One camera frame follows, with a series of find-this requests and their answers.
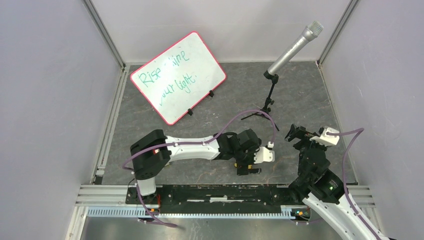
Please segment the pink framed whiteboard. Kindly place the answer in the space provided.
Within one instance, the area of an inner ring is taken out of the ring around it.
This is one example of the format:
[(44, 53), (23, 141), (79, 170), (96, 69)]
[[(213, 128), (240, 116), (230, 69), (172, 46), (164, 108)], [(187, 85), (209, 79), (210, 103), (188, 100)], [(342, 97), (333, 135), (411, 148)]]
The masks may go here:
[(174, 125), (226, 78), (196, 31), (130, 74), (131, 82), (167, 125)]

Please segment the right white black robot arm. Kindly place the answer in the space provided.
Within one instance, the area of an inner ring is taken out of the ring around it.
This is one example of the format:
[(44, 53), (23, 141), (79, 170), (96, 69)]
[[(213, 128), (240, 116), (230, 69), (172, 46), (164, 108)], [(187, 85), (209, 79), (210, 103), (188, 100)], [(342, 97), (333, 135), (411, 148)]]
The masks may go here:
[(309, 132), (303, 126), (290, 126), (284, 139), (299, 140), (293, 145), (299, 161), (297, 178), (289, 185), (289, 199), (306, 204), (344, 240), (386, 240), (354, 201), (347, 184), (329, 169), (326, 150), (344, 135), (331, 127)]

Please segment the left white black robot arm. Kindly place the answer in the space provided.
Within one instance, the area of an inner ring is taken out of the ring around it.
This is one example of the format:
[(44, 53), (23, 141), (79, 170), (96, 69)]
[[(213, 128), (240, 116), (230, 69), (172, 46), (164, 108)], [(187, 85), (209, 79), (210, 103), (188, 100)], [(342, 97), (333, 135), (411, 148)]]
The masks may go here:
[(179, 160), (235, 159), (237, 175), (259, 174), (261, 170), (252, 165), (273, 160), (273, 153), (261, 144), (252, 129), (202, 138), (177, 138), (166, 136), (161, 129), (153, 130), (130, 147), (135, 191), (145, 204), (153, 203), (157, 198), (155, 177), (168, 163)]

